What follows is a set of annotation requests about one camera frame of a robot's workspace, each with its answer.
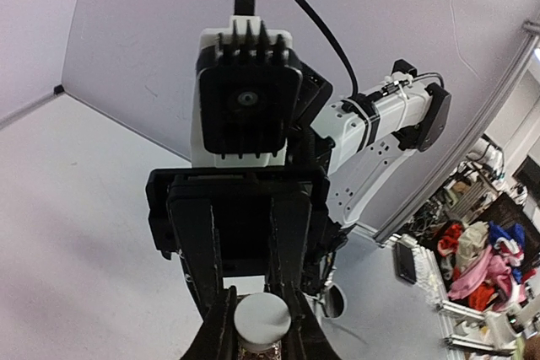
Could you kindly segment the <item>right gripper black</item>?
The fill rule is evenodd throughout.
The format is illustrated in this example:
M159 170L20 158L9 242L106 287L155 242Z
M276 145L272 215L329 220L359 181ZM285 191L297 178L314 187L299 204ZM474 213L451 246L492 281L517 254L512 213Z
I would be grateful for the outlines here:
M273 291L300 285L328 189L320 168L155 169L146 185L148 221L163 255L181 253L205 318L226 277L270 272Z

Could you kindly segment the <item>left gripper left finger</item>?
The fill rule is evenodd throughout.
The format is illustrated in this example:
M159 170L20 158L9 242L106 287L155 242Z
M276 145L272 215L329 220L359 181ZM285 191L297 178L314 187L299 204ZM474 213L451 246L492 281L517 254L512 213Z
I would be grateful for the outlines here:
M237 303L235 286L224 289L218 295L181 360L237 358L238 341L234 325Z

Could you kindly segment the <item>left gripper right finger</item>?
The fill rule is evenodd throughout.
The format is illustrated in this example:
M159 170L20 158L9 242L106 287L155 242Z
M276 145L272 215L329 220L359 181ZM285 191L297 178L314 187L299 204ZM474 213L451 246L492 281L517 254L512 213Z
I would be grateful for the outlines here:
M305 295L297 288L284 286L283 300L288 305L291 324L282 339L282 359L339 360Z

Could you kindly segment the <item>glitter nail polish bottle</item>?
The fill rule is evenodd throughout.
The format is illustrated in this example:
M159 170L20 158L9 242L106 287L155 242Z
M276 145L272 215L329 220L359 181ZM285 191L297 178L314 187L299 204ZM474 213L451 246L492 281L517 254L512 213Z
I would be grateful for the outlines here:
M281 360L281 341L256 344L238 338L237 358L239 360Z

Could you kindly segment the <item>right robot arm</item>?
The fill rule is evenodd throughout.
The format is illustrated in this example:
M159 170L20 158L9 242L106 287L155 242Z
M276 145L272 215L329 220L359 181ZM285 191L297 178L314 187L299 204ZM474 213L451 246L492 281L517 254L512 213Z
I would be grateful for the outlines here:
M331 91L304 70L300 112L277 154L210 153L196 112L191 167L150 174L156 248L180 257L201 316L233 278L322 297L363 211L408 158L433 145L451 103L438 73L418 73L404 60L368 94L330 102Z

